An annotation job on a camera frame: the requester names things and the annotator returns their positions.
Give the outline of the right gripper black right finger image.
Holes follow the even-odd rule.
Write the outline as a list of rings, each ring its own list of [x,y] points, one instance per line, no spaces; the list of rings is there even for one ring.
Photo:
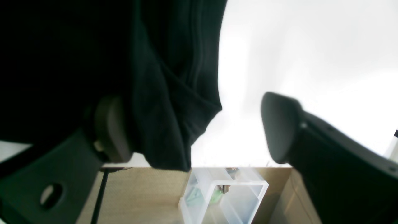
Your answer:
[[[268,150],[300,174],[324,224],[396,224],[397,163],[358,144],[287,96],[266,92]]]

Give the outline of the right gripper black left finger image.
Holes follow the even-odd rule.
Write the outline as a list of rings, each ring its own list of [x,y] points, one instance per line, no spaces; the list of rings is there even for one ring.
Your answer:
[[[74,224],[105,163],[129,162],[123,101],[99,101],[87,126],[1,159],[1,220]]]

